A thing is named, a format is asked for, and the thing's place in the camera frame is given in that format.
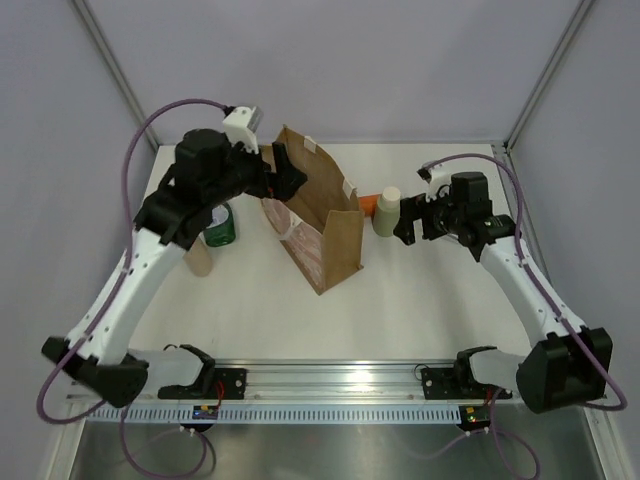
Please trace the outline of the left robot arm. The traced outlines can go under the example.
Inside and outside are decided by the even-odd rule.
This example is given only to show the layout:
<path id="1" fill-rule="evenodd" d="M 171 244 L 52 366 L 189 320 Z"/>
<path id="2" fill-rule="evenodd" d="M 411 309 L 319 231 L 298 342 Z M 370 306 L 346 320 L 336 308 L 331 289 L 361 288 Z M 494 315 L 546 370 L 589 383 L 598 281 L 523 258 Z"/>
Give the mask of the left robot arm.
<path id="1" fill-rule="evenodd" d="M 114 294 L 103 292 L 66 337 L 50 337 L 42 353 L 80 385 L 115 408 L 131 404 L 151 381 L 162 398 L 205 398 L 215 391 L 215 360 L 191 345 L 132 351 L 130 339 L 166 276 L 212 222 L 214 208 L 242 194 L 290 200 L 307 176 L 286 146 L 257 148 L 216 130 L 187 132 L 158 188 L 133 220 L 130 245 L 115 271 Z"/>

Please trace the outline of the beige pump bottle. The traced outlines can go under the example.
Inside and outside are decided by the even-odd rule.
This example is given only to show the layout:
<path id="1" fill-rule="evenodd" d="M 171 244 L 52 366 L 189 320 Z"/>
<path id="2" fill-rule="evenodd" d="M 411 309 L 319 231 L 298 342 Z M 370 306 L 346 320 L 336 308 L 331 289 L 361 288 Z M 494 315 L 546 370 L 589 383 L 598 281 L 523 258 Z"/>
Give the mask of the beige pump bottle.
<path id="1" fill-rule="evenodd" d="M 206 277 L 213 269 L 213 260 L 206 244 L 196 239 L 191 248 L 184 254 L 183 259 L 193 275 Z"/>

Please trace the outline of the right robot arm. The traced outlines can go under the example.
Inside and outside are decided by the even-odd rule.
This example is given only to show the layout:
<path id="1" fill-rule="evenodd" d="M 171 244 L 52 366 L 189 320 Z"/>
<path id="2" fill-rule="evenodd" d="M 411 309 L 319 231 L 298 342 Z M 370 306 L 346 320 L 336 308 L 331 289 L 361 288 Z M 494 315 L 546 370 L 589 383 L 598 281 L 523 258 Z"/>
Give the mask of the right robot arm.
<path id="1" fill-rule="evenodd" d="M 454 237 L 497 282 L 524 326 L 531 346 L 525 356 L 494 346 L 458 353 L 454 388 L 474 397 L 501 387 L 519 396 L 535 413 L 587 404 L 604 396 L 613 342 L 602 329 L 590 329 L 553 291 L 531 258 L 508 215 L 497 215 L 481 172 L 418 172 L 426 192 L 400 202 L 394 234 L 415 243 L 416 222 L 422 237 Z"/>

